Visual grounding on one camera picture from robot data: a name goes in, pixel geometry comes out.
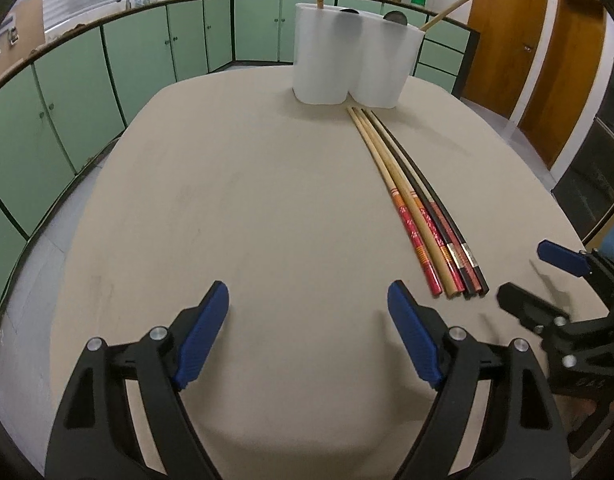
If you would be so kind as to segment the bamboo chopstick red patterned handle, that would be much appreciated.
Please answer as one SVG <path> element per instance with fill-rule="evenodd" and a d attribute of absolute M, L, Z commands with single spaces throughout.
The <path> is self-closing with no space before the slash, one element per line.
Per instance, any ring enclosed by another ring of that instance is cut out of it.
<path fill-rule="evenodd" d="M 425 276 L 427 286 L 429 286 L 429 291 L 434 297 L 438 297 L 444 292 L 443 285 L 441 284 L 441 280 L 433 266 L 431 259 L 429 258 L 429 254 L 427 253 L 422 237 L 418 231 L 418 228 L 415 226 L 415 223 L 411 217 L 409 209 L 405 205 L 403 201 L 403 197 L 401 197 L 398 188 L 389 173 L 387 166 L 385 165 L 384 160 L 382 159 L 379 151 L 373 144 L 368 128 L 361 121 L 358 113 L 353 109 L 353 107 L 347 107 L 347 113 L 359 131 L 363 142 L 365 142 L 365 146 L 368 148 L 370 152 L 373 162 L 375 166 L 377 166 L 377 170 L 379 170 L 379 174 L 381 175 L 383 182 L 388 190 L 389 195 L 391 195 L 392 202 L 394 207 L 399 215 L 401 223 L 403 223 L 403 228 L 405 229 L 409 240 L 411 241 L 411 245 L 417 256 L 422 272 Z"/>

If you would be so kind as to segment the bamboo chopstick plain tan handle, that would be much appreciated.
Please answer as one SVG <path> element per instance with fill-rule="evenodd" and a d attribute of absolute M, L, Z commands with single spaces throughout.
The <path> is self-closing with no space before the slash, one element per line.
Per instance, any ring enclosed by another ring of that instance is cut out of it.
<path fill-rule="evenodd" d="M 400 168 L 395 156 L 389 151 L 380 134 L 377 132 L 377 129 L 371 125 L 371 122 L 369 122 L 369 119 L 367 116 L 365 116 L 365 113 L 362 110 L 359 110 L 357 107 L 353 107 L 353 109 L 358 113 L 361 121 L 368 128 L 373 144 L 384 160 L 401 197 L 403 197 L 405 205 L 409 209 L 415 226 L 418 228 L 418 231 L 422 237 L 424 247 L 429 254 L 429 258 L 433 263 L 439 279 L 441 280 L 441 284 L 444 288 L 443 294 L 445 294 L 448 298 L 458 296 L 464 291 L 464 286 L 462 286 L 460 275 L 458 274 L 455 266 L 452 264 L 451 258 L 448 257 L 444 249 L 441 248 L 441 244 L 439 244 L 437 236 L 431 229 L 431 223 L 426 220 L 426 216 L 422 212 L 422 203 L 418 199 L 418 195 L 414 193 L 413 186 L 405 177 L 403 169 Z"/>

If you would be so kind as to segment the tan chopstick brown handle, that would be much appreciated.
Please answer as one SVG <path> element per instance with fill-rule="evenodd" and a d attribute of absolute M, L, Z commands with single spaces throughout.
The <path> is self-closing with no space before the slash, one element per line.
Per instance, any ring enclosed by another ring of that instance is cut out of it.
<path fill-rule="evenodd" d="M 425 34 L 432 27 L 434 27 L 436 24 L 438 24 L 439 22 L 443 21 L 444 18 L 447 18 L 447 16 L 450 13 L 452 13 L 453 11 L 458 10 L 460 8 L 460 6 L 463 6 L 464 4 L 468 3 L 469 1 L 471 1 L 471 0 L 457 0 L 457 1 L 453 2 L 448 8 L 444 9 L 441 12 L 438 12 L 434 16 L 434 18 L 431 18 L 427 23 L 422 25 L 420 27 L 421 32 L 423 32 L 423 34 Z"/>

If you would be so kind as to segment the shiny steel spoon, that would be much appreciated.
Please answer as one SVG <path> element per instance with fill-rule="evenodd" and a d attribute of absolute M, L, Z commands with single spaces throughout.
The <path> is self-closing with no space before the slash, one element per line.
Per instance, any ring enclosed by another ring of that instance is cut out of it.
<path fill-rule="evenodd" d="M 389 21 L 391 23 L 400 24 L 401 26 L 407 27 L 409 22 L 407 15 L 398 10 L 388 11 L 383 15 L 385 21 Z"/>

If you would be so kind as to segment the green lower kitchen cabinets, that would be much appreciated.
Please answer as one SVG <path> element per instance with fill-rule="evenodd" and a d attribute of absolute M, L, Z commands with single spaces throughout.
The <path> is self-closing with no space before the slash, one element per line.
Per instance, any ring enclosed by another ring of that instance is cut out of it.
<path fill-rule="evenodd" d="M 237 65 L 287 65 L 313 0 L 166 0 L 65 32 L 0 79 L 0 322 L 34 237 L 155 94 Z"/>

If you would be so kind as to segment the dark glass cabinet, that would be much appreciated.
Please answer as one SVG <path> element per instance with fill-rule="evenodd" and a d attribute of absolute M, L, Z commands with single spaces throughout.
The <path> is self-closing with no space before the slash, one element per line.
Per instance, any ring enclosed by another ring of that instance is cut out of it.
<path fill-rule="evenodd" d="M 614 61 L 587 136 L 552 195 L 584 243 L 614 214 Z"/>

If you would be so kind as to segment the wooden door far right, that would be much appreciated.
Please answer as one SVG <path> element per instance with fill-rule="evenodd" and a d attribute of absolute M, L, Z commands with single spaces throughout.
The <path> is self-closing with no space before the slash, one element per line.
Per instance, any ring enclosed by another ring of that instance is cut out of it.
<path fill-rule="evenodd" d="M 569 141 L 592 90 L 606 21 L 600 0 L 558 0 L 542 69 L 519 125 L 548 168 Z"/>

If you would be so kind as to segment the wooden door near cabinets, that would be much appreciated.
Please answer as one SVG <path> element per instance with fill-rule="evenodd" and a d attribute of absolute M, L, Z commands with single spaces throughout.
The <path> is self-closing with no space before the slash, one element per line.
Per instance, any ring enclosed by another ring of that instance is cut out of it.
<path fill-rule="evenodd" d="M 548 0 L 473 0 L 468 25 L 480 34 L 462 95 L 509 118 L 544 27 Z"/>

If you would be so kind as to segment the white double utensil holder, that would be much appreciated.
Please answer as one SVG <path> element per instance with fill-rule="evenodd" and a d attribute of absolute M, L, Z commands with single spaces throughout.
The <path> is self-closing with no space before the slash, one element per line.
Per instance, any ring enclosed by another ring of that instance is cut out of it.
<path fill-rule="evenodd" d="M 353 99 L 365 107 L 393 108 L 411 76 L 425 34 L 343 6 L 295 6 L 293 92 L 309 105 Z"/>

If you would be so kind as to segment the brown cardboard panel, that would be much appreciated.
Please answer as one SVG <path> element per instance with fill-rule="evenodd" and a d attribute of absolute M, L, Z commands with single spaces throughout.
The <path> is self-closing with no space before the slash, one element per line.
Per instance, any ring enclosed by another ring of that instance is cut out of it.
<path fill-rule="evenodd" d="M 45 43 L 43 0 L 22 0 L 0 27 L 0 78 Z"/>

